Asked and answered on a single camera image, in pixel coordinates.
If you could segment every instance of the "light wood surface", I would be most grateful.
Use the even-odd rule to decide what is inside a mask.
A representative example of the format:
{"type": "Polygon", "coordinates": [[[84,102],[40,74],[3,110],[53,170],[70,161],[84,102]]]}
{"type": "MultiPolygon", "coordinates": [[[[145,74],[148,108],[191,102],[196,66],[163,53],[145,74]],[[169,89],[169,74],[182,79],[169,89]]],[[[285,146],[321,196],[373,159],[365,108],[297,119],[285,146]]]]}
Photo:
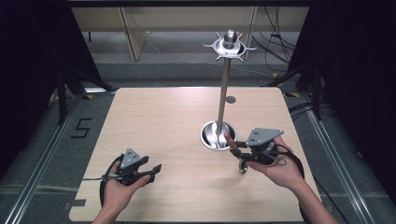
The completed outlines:
{"type": "MultiPolygon", "coordinates": [[[[236,98],[226,104],[224,121],[239,141],[252,128],[281,129],[286,144],[304,165],[306,181],[318,195],[311,171],[278,88],[229,87],[236,98]]],[[[264,222],[301,221],[298,201],[287,189],[248,169],[228,150],[213,151],[200,139],[202,127],[217,119],[220,88],[119,89],[107,114],[84,178],[103,175],[127,147],[163,168],[154,183],[136,192],[118,221],[142,222],[264,222]]],[[[101,208],[99,181],[81,181],[72,207],[74,221],[92,221],[101,208]]]]}

